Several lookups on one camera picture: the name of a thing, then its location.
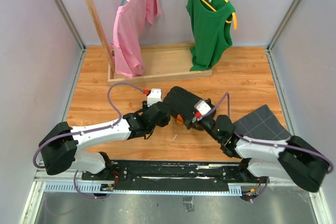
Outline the black plastic tool case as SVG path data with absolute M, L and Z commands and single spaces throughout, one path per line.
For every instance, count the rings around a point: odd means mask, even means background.
M 174 86 L 163 99 L 163 103 L 170 108 L 170 115 L 176 120 L 180 117 L 188 130 L 193 128 L 198 131 L 204 131 L 197 122 L 192 121 L 197 111 L 194 105 L 201 99 L 181 87 Z

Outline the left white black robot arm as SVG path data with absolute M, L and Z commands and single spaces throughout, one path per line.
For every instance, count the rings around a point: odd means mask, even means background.
M 48 175 L 76 169 L 105 180 L 112 175 L 109 157 L 106 153 L 89 153 L 87 148 L 138 137 L 146 139 L 156 126 L 165 127 L 169 121 L 170 109 L 159 101 L 106 123 L 70 127 L 67 122 L 60 122 L 39 143 L 37 153 L 41 154 Z

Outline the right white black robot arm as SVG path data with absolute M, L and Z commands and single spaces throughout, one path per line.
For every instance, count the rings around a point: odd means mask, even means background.
M 216 119 L 198 116 L 198 124 L 220 145 L 228 157 L 241 159 L 238 177 L 250 182 L 255 177 L 275 177 L 293 181 L 315 193 L 326 174 L 333 171 L 331 161 L 298 136 L 286 140 L 259 140 L 236 133 L 226 115 Z

